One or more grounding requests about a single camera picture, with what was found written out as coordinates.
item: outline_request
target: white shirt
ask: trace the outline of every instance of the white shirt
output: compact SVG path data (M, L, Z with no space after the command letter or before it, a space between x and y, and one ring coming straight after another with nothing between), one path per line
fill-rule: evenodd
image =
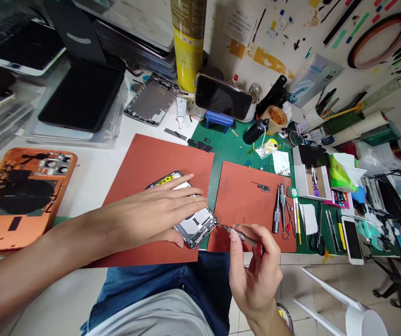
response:
M214 336L202 310L181 289L136 302L97 325L86 336Z

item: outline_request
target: green cutting mat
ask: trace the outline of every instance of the green cutting mat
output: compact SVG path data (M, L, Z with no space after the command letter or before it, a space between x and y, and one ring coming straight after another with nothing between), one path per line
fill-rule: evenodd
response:
M247 129L249 128L250 125L252 125L252 123L243 124L240 122L235 122L235 125L230 127L227 133L224 134L223 133L224 126L213 125L213 127L206 129L205 128L206 122L207 121L204 119L197 125L194 134L192 136L192 139L196 142L202 141L204 143L207 143L207 141L205 141L205 138L207 138L210 140L210 142L207 144L214 148L212 150L212 152L214 153L213 167L211 171L210 185L208 187L208 206L212 211L214 211L214 208L216 206L216 197L219 188L219 179L221 176L222 162L229 161L243 166L248 165L255 169L260 169L262 167L264 171L268 171L271 173L275 173L275 171L274 171L274 164L272 161L272 155L269 155L266 158L261 159L255 151L248 154L252 146L246 144L242 140L242 135L245 133L245 131L247 131ZM238 134L238 136L233 134L233 132L231 131L232 129ZM293 146L290 144L289 139L288 138L282 139L276 133L273 136L266 135L264 142L266 142L267 139L270 138L273 138L277 141L279 146L278 150L289 153L290 171L291 174L294 174L294 160L292 158ZM255 148L261 146L262 142L263 138L261 137L256 141ZM295 179L292 179L292 186L295 187ZM299 198L299 202L301 204L313 204L316 209L316 213L318 212L318 201L310 200L307 198ZM325 210L330 210L332 214L332 220L334 224L337 225L336 209L337 208L332 206L327 206L327 205L322 206L322 211L323 211L322 235L325 240L325 246L331 254L343 255L340 252L336 252L336 250L334 249L331 230L325 215ZM307 247L307 244L305 240L304 230L302 230L302 244L300 245L297 240L296 253L315 254L314 251L312 251L310 248ZM208 245L208 237L205 238L205 240L201 243L200 249L207 249L207 245ZM394 254L400 255L400 253L398 253L399 249L396 245L392 246L392 251L394 252ZM379 256L392 255L391 253L383 253L380 251L374 251L374 254Z

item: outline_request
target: white desk surface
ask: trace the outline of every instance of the white desk surface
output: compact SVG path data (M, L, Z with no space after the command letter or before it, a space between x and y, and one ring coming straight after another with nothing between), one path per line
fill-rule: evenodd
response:
M132 83L132 79L134 79L127 71L126 78L129 83ZM134 95L134 92L129 91L125 106ZM176 101L174 101L159 127L152 127L123 115L120 133L114 149L31 144L18 136L0 151L0 161L5 153L14 147L59 149L75 153L78 157L77 167L73 172L57 212L58 216L75 217L101 207L135 134L148 135L153 138L187 145L186 141L164 132L164 129L169 128L177 131L189 139L193 135L198 121L193 119L190 122L190 118L187 117L183 128L179 130L176 113L177 106Z

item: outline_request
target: white chair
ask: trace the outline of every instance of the white chair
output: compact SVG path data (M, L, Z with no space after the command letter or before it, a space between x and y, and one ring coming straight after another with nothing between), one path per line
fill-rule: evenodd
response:
M357 302L355 299L349 297L333 286L328 285L326 282L316 277L304 267L302 269L307 275L317 281L323 287L323 289L348 306L345 315L347 336L388 336L384 322L382 322L381 318L376 312L371 310L369 307L364 306L360 302ZM294 298L294 302L334 335L346 336L328 320L323 318L322 315L305 307L296 298Z

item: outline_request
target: tiled floor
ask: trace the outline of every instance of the tiled floor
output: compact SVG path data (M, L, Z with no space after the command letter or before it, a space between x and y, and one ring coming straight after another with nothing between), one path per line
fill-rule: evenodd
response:
M250 259L251 253L247 253L244 263L248 265ZM386 274L377 265L353 266L346 257L328 259L326 265L322 264L322 260L323 257L318 255L283 253L281 256L283 281L276 299L289 310L295 336L330 336L331 333L296 305L293 297L299 297L304 305L318 311L345 333L346 306L313 281L302 267L310 267L316 276L376 311L384 321L389 336L401 335L401 310L372 294L374 288L382 289L382 284L387 284ZM106 269L83 269L61 279L32 302L14 329L3 336L80 335L79 327L86 321L95 303L105 274ZM253 336L235 300L231 302L229 320L231 335Z
M376 287L384 289L389 283L386 281L388 280L386 274L377 265L354 266L348 263L346 257L329 259L325 265L322 264L322 260L323 257L318 255L283 253L281 256L280 268L283 271L283 281L276 298L277 302L281 302L288 309L294 321L295 336L330 336L332 333L295 304L293 297L300 297L299 300L305 306L319 312L343 333L346 332L346 306L304 273L302 267L309 267L312 273L328 284L377 312L389 336L401 335L401 309L392 307L388 300L373 296L373 289ZM232 307L235 308L230 309L230 335L253 336L245 316L237 312L236 303L232 302Z

